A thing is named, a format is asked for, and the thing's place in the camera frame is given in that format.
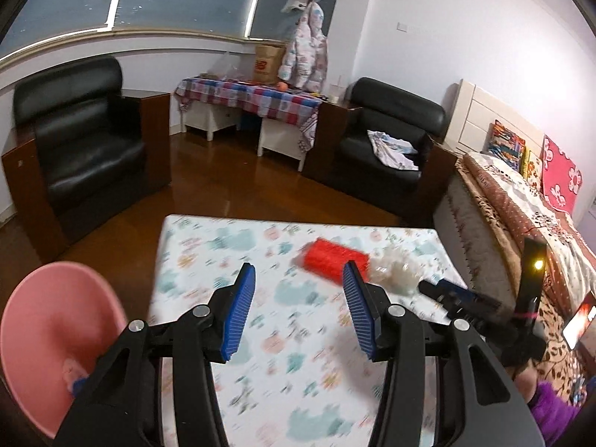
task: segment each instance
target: smartphone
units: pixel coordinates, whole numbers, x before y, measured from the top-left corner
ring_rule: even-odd
[[[574,349],[577,342],[586,332],[589,325],[596,318],[596,298],[592,292],[588,292],[582,303],[577,308],[573,318],[562,330],[562,336],[565,338],[569,349]]]

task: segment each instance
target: purple sleeve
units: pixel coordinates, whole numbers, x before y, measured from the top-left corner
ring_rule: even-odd
[[[567,428],[579,409],[557,397],[549,382],[540,381],[530,411],[542,432],[546,447],[549,447]]]

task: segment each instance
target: pink basin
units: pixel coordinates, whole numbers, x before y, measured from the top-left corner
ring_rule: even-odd
[[[14,289],[0,323],[2,368],[15,401],[48,437],[73,401],[64,361],[90,373],[126,324],[108,282],[82,264],[44,265]]]

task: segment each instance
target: silver screw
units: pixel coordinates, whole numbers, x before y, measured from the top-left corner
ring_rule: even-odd
[[[406,310],[399,304],[392,304],[387,309],[387,312],[396,318],[401,318],[402,316],[405,316],[405,314],[406,314]]]
[[[134,321],[130,321],[128,324],[128,329],[133,333],[138,333],[145,327],[145,323],[141,321],[141,319],[135,319]]]
[[[460,330],[460,331],[467,331],[470,329],[470,323],[467,322],[465,319],[455,319],[455,321],[453,322],[453,325],[455,326],[455,329]]]
[[[209,306],[205,306],[205,304],[201,304],[193,309],[193,316],[196,318],[204,318],[205,316],[209,316],[211,309]]]

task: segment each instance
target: wooden floor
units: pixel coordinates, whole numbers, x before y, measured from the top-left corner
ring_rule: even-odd
[[[257,136],[222,130],[171,136],[172,185],[144,198],[80,242],[62,260],[102,274],[129,319],[145,318],[157,240],[172,213],[286,222],[395,226],[396,217],[297,172],[298,162],[273,152],[256,156]],[[0,307],[40,265],[18,216],[0,229]]]

